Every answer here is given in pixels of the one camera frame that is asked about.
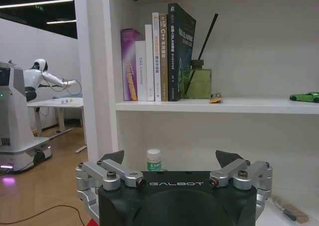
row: pink light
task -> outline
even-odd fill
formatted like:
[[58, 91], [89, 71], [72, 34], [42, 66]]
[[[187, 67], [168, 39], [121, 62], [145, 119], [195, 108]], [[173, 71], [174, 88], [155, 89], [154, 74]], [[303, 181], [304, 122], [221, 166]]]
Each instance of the pink light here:
[[15, 185], [15, 179], [12, 177], [3, 178], [2, 182], [5, 186]]
[[2, 168], [2, 169], [12, 169], [13, 166], [11, 166], [11, 165], [1, 165], [0, 168]]

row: green toy car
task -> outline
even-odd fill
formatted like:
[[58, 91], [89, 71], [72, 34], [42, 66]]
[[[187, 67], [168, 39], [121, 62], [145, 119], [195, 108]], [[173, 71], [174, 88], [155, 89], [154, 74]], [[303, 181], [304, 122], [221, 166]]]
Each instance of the green toy car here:
[[306, 94], [290, 95], [291, 101], [319, 103], [319, 93], [311, 92]]

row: white robot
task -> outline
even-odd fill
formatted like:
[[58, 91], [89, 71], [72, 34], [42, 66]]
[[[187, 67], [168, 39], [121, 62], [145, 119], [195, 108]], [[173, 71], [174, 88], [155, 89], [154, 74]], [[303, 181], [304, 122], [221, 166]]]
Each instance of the white robot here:
[[44, 59], [31, 69], [0, 63], [0, 168], [23, 172], [51, 157], [49, 138], [34, 137], [29, 125], [27, 101], [36, 98], [42, 81], [67, 88], [76, 81], [62, 81], [47, 71]]
[[48, 73], [48, 64], [44, 59], [36, 59], [33, 63], [33, 67], [29, 70], [24, 70], [23, 75], [27, 102], [36, 98], [35, 90], [38, 87], [51, 87], [51, 83], [55, 87], [58, 86], [65, 89], [76, 83], [75, 80], [62, 81]]

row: book spine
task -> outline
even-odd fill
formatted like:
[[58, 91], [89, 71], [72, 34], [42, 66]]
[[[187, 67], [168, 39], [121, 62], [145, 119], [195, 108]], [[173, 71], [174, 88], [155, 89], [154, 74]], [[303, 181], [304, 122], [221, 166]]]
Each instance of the book spine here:
[[167, 14], [159, 15], [161, 100], [168, 101]]
[[168, 100], [177, 101], [177, 78], [175, 75], [175, 5], [168, 4]]
[[160, 86], [160, 21], [159, 13], [152, 13], [153, 16], [153, 59], [154, 59], [154, 92], [155, 101], [161, 101]]
[[121, 30], [123, 92], [125, 101], [137, 101], [135, 41], [140, 33], [134, 29]]
[[146, 75], [148, 101], [154, 101], [154, 63], [153, 63], [153, 32], [152, 25], [145, 25], [145, 46], [146, 46]]
[[136, 73], [138, 84], [138, 100], [147, 101], [147, 70], [146, 70], [146, 48], [145, 41], [135, 42], [136, 52]]

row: white bottle cap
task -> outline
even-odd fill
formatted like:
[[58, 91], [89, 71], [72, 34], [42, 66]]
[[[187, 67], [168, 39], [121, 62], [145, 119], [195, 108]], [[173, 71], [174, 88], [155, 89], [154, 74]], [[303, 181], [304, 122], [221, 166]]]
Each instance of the white bottle cap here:
[[148, 159], [159, 159], [161, 157], [161, 152], [159, 149], [149, 149]]

